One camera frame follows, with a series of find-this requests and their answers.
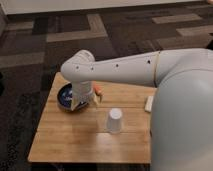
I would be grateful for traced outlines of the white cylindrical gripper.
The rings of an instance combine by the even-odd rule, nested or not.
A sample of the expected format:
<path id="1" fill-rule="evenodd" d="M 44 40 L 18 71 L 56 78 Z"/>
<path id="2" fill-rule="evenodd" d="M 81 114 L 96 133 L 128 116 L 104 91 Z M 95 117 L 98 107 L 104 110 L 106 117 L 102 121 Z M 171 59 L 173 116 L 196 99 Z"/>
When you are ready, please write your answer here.
<path id="1" fill-rule="evenodd" d="M 91 81 L 72 84 L 72 111 L 74 111 L 81 102 L 89 102 L 92 98 L 93 86 Z"/>

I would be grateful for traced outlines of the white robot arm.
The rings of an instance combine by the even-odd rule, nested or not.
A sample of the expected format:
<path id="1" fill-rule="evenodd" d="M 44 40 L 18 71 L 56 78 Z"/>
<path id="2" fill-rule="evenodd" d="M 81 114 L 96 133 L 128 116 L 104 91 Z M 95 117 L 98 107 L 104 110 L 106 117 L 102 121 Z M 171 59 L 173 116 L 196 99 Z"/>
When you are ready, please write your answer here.
<path id="1" fill-rule="evenodd" d="M 150 121 L 150 171 L 213 171 L 213 50 L 160 50 L 97 61 L 80 50 L 60 68 L 83 100 L 91 83 L 156 89 Z"/>

